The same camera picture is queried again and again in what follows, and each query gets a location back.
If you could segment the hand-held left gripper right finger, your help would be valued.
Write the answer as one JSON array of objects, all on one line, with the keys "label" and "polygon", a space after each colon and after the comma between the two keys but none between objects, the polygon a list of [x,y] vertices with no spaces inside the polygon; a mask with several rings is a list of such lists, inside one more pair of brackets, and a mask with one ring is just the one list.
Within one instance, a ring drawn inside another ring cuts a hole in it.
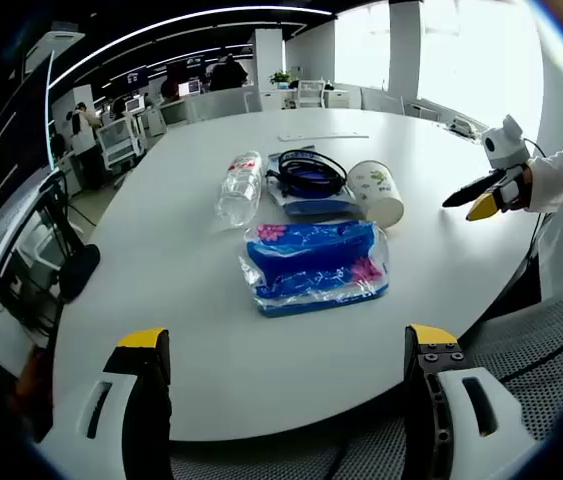
[{"label": "hand-held left gripper right finger", "polygon": [[510,479],[538,447],[520,402],[457,339],[405,328],[406,479]]}]

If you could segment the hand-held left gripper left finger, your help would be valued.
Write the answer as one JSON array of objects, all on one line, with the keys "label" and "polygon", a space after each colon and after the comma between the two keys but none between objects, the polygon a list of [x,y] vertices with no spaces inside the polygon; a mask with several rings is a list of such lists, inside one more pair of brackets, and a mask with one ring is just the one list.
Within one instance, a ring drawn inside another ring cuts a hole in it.
[{"label": "hand-held left gripper left finger", "polygon": [[64,479],[171,479],[169,332],[121,339],[98,376],[54,402],[37,450]]}]

